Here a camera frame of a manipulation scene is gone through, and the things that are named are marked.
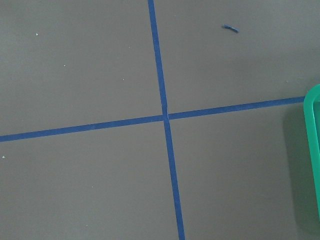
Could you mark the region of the small blue tape scrap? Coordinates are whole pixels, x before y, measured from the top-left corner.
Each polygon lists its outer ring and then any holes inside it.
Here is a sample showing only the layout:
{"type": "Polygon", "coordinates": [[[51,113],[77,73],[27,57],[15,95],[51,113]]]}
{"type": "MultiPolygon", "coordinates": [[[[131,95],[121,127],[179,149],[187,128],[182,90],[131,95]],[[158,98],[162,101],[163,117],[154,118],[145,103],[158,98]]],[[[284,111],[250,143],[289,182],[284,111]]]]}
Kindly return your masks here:
{"type": "Polygon", "coordinates": [[[235,27],[233,27],[231,25],[228,25],[228,24],[223,24],[221,27],[224,28],[224,29],[228,29],[230,31],[233,31],[235,33],[239,33],[240,32],[237,28],[235,28],[235,27]]]}

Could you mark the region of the green plastic tray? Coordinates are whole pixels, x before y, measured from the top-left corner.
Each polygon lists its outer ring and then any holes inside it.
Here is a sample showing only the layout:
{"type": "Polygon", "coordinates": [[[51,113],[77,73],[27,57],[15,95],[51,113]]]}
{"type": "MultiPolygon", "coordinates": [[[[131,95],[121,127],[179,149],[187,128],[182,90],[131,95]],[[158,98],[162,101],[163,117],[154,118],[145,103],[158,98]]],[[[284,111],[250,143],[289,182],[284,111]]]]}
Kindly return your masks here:
{"type": "Polygon", "coordinates": [[[315,85],[303,101],[304,122],[312,168],[316,202],[316,227],[320,233],[320,85],[315,85]]]}

